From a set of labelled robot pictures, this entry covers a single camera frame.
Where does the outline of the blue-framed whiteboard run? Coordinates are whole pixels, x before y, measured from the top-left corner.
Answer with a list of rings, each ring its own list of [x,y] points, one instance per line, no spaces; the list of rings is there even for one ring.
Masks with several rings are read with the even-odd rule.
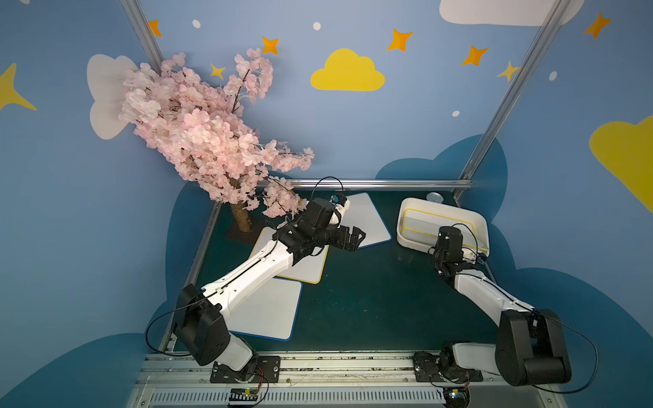
[[[358,227],[366,234],[366,238],[359,246],[360,249],[391,240],[391,234],[377,211],[377,207],[374,206],[370,195],[367,193],[347,195],[347,202],[350,206],[345,211],[342,224],[351,229]]]
[[[246,299],[226,321],[233,333],[288,341],[292,338],[302,283],[273,278]]]

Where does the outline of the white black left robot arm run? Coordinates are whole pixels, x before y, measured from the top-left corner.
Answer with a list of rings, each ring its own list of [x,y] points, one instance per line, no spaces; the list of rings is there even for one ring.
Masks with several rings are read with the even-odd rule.
[[[277,227],[272,239],[253,258],[198,289],[182,289],[173,310],[172,332],[201,367],[214,362],[241,372],[254,352],[231,334],[227,321],[266,282],[290,269],[316,248],[356,251],[366,237],[358,227],[342,225],[350,208],[343,194],[311,199],[303,212]]]

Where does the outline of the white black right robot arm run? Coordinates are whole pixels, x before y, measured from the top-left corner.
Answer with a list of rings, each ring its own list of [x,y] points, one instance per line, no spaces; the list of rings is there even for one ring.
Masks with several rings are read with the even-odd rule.
[[[501,289],[464,259],[459,226],[442,226],[430,262],[438,276],[471,300],[498,327],[495,343],[450,342],[443,346],[443,377],[467,380],[479,372],[498,375],[512,386],[565,384],[571,380],[562,324],[548,309],[535,309]]]

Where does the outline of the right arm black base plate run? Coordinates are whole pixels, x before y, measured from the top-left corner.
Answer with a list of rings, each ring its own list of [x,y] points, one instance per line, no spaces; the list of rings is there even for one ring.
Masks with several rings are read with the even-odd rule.
[[[413,355],[413,372],[418,383],[448,382],[464,385],[480,383],[484,380],[478,370],[460,367],[452,352],[442,350],[438,355],[419,351]]]

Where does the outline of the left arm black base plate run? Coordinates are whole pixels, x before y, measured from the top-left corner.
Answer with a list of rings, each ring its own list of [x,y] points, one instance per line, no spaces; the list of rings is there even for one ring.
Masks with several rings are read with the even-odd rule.
[[[277,355],[255,355],[239,371],[227,365],[214,362],[211,384],[276,384],[279,381],[281,357]]]

